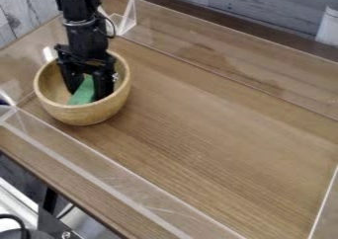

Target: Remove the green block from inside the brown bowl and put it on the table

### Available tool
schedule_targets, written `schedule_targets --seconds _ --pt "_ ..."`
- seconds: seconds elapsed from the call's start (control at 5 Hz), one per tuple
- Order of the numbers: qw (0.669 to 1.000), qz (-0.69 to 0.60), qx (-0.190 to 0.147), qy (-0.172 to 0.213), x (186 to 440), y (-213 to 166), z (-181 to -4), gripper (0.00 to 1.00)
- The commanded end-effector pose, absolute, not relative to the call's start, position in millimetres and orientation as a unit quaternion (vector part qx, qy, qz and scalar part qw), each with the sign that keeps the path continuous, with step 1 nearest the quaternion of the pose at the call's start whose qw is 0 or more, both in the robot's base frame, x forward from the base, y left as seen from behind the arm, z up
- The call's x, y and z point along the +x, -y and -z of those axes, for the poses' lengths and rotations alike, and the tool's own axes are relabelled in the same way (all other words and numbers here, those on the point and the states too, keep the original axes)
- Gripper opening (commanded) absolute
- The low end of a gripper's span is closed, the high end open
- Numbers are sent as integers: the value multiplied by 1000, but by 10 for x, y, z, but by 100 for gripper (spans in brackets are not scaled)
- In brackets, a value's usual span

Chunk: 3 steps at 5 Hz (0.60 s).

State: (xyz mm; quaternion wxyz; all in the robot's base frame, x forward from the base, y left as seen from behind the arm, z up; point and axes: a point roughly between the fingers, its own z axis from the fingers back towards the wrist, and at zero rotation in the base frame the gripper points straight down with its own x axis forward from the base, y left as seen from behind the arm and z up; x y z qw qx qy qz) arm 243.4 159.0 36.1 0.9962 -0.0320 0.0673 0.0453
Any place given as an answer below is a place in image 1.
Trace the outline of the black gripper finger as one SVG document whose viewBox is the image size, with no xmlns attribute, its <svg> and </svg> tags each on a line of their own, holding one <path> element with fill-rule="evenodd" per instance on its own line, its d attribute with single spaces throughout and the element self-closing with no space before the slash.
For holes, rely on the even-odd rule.
<svg viewBox="0 0 338 239">
<path fill-rule="evenodd" d="M 95 100 L 102 100 L 114 92 L 112 75 L 103 71 L 92 74 Z"/>
<path fill-rule="evenodd" d="M 60 67 L 60 74 L 61 74 L 67 91 L 71 94 L 73 94 L 84 80 L 84 76 L 79 72 L 77 66 L 75 64 L 60 62 L 57 65 Z"/>
</svg>

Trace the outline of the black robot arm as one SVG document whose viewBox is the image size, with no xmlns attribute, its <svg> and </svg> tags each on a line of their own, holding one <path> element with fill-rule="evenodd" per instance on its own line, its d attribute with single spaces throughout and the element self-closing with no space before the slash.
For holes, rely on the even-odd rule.
<svg viewBox="0 0 338 239">
<path fill-rule="evenodd" d="M 108 18 L 99 12 L 100 0 L 56 0 L 63 15 L 67 44 L 57 43 L 56 63 L 65 88 L 73 94 L 92 77 L 94 99 L 102 100 L 114 93 L 116 57 L 108 53 Z"/>
</svg>

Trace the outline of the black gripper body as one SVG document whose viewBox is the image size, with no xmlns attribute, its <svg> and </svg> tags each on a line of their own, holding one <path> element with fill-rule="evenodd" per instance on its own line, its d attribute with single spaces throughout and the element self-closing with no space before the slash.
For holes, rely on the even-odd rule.
<svg viewBox="0 0 338 239">
<path fill-rule="evenodd" d="M 88 20 L 63 20 L 67 43 L 55 46 L 63 76 L 83 74 L 111 76 L 115 73 L 116 58 L 108 54 L 107 19 L 91 17 Z"/>
</svg>

